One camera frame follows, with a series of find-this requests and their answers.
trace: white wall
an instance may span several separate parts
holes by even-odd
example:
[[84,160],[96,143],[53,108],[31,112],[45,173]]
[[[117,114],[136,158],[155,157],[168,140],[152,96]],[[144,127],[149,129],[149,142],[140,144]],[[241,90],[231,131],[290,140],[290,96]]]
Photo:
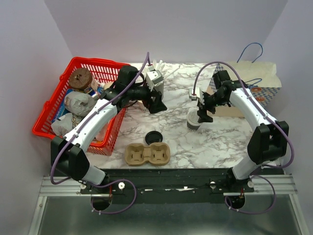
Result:
[[282,89],[269,111],[290,126],[294,163],[287,169],[299,190],[300,203],[313,233],[313,1],[289,0],[264,44],[260,58],[277,64]]
[[[236,60],[263,43],[287,0],[45,0],[74,56]],[[243,59],[254,59],[252,46]]]
[[31,129],[72,58],[42,0],[0,8],[0,234],[28,234],[49,145]]

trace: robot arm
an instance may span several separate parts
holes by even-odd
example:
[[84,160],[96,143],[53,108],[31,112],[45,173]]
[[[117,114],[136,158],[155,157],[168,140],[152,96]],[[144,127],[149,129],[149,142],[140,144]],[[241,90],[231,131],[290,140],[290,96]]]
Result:
[[61,154],[56,169],[76,181],[83,180],[96,185],[102,183],[106,176],[105,172],[90,165],[85,153],[93,138],[103,126],[128,105],[130,100],[142,100],[151,114],[167,110],[162,103],[163,94],[159,89],[163,85],[163,77],[153,66],[148,67],[143,84],[134,83],[116,101],[109,103],[130,84],[137,73],[138,70],[135,67],[123,66],[117,80],[110,88],[103,91],[95,107],[80,124],[63,138],[56,136],[51,141],[51,165],[54,164],[64,146],[68,144],[67,141],[73,139],[68,148]]
[[[218,89],[214,94],[203,93],[197,88],[196,94],[192,94],[192,90],[190,90],[189,96],[193,100],[198,100],[198,123],[212,122],[213,118],[207,115],[207,111],[214,114],[215,107],[220,105],[228,105],[230,107],[230,102],[244,114],[254,131],[247,146],[248,156],[244,157],[236,166],[231,168],[229,173],[230,178],[234,181],[243,180],[248,178],[250,173],[261,164],[284,156],[287,149],[287,140],[251,103],[239,81],[230,80],[227,71],[217,72],[213,75],[213,80]],[[250,90],[247,89],[246,91],[253,98]],[[277,121],[256,100],[255,103],[269,119],[277,123],[288,134],[289,126],[285,121]]]

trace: red plastic basket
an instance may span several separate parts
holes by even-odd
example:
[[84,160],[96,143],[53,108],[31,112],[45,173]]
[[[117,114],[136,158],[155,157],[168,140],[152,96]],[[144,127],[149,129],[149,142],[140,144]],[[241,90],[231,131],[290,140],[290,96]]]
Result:
[[[93,77],[99,82],[109,82],[117,79],[118,72],[123,65],[128,64],[117,63],[112,60],[74,57],[64,73],[60,76],[59,85],[55,89],[50,100],[44,104],[44,108],[33,127],[33,134],[50,139],[55,137],[55,134],[51,129],[51,121],[59,109],[60,104],[63,102],[65,93],[68,89],[69,76],[76,69],[87,68],[92,73]],[[109,122],[103,141],[91,143],[88,152],[108,156],[112,154],[125,112],[126,110],[123,109]]]

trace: marble surface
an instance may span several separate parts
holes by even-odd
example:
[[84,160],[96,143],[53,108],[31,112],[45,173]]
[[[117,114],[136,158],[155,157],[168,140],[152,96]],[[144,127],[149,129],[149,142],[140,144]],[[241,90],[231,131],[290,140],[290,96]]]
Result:
[[[174,75],[164,84],[163,102],[168,110],[151,115],[136,104],[125,114],[116,144],[111,156],[88,153],[91,164],[99,168],[218,168],[232,167],[247,155],[246,147],[252,130],[244,118],[215,117],[213,123],[204,123],[198,131],[186,126],[186,115],[196,109],[197,102],[190,101],[188,89],[193,87],[195,77],[204,64],[181,64]],[[167,64],[170,73],[179,64]],[[214,66],[207,67],[197,86],[206,90]],[[144,143],[149,131],[159,131],[163,142],[171,149],[170,162],[165,166],[128,166],[124,151],[130,143]]]

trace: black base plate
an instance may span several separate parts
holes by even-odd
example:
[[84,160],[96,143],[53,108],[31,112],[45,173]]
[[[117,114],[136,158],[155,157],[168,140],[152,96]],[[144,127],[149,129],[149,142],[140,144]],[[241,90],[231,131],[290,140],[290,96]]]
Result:
[[[226,187],[225,178],[228,168],[209,169],[103,169],[108,175],[103,184],[119,179],[128,179],[136,186],[135,203],[224,203],[223,193],[253,192],[247,186],[248,180],[240,181],[231,189]],[[280,169],[263,169],[262,175],[283,174]],[[108,194],[109,188],[94,188],[87,186],[82,194]],[[112,185],[112,203],[129,204],[134,197],[133,187],[125,183],[120,190],[118,184]]]

